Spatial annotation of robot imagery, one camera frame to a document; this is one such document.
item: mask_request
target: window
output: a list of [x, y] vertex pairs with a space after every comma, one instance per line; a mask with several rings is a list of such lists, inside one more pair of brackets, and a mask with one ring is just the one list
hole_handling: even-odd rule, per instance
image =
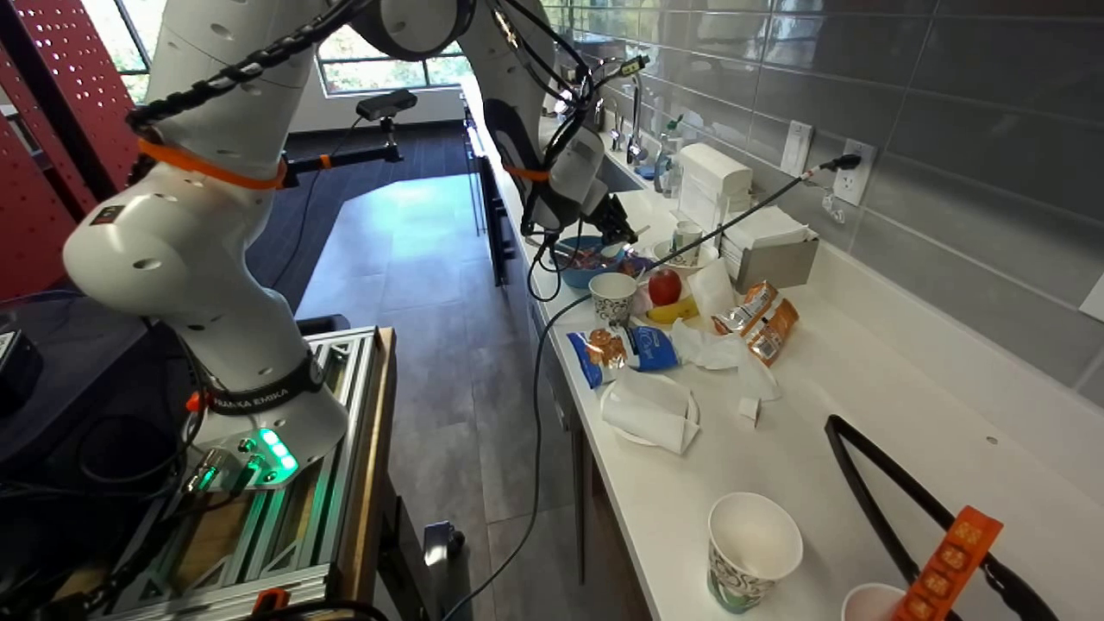
[[[115, 70], [125, 76], [134, 101], [144, 97], [151, 48], [161, 32], [164, 0], [84, 0], [94, 17]], [[469, 62], [460, 46], [424, 62], [398, 62], [376, 53], [351, 28], [333, 32], [318, 48], [318, 70], [328, 92], [363, 92], [363, 91], [420, 91], [446, 85], [469, 76]]]
[[144, 97], [147, 60], [159, 46], [164, 0], [84, 0], [130, 101]]
[[328, 92], [363, 92], [363, 91], [420, 91], [446, 85], [469, 76], [469, 62], [460, 46], [450, 46], [443, 55], [424, 62], [399, 62], [374, 48], [351, 28], [333, 32], [318, 48], [320, 84]]

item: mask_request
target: yellow object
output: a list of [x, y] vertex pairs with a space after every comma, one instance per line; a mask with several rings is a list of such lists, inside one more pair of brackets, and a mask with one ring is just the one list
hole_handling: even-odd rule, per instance
[[674, 323], [674, 320], [678, 320], [678, 317], [698, 317], [692, 298], [684, 298], [684, 301], [661, 303], [661, 307], [650, 307], [650, 320], [653, 320], [653, 323]]

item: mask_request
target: white wall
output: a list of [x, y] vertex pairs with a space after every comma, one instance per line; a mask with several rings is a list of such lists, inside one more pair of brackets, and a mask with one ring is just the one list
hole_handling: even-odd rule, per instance
[[[436, 122], [463, 117], [460, 85], [436, 85], [436, 91], [415, 91], [415, 92], [417, 92], [417, 107], [402, 110], [398, 124], [436, 124]], [[343, 130], [355, 122], [355, 104], [363, 97], [368, 92], [343, 92], [343, 97], [325, 92], [320, 74], [315, 70], [305, 85], [300, 110], [291, 122], [291, 130]]]

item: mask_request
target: red wall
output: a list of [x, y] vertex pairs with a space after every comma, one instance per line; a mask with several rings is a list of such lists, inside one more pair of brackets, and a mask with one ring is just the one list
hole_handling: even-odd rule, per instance
[[[130, 101], [84, 5], [13, 0], [13, 8], [19, 28], [34, 38], [40, 62], [53, 70], [71, 117], [86, 130], [86, 143], [111, 179], [125, 185], [134, 163], [134, 136], [125, 128]], [[79, 163], [71, 163], [55, 139], [13, 62], [16, 60], [0, 46], [0, 85], [16, 107], [19, 124], [60, 168], [60, 179], [77, 196], [79, 211], [97, 206], [77, 168]], [[64, 276], [60, 248], [68, 231], [71, 219], [64, 214], [64, 205], [13, 128], [0, 122], [0, 301], [55, 288]]]

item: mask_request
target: gray floor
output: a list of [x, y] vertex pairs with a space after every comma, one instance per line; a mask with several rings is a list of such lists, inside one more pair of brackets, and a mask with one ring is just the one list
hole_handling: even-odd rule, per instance
[[[399, 336], [391, 474], [415, 528], [453, 521], [478, 583], [517, 542], [531, 504], [531, 340], [493, 288], [471, 177], [412, 179], [343, 206], [300, 317], [343, 311]], [[568, 435], [546, 419], [540, 511], [517, 562], [476, 602], [476, 621], [596, 621], [600, 565], [577, 574]]]

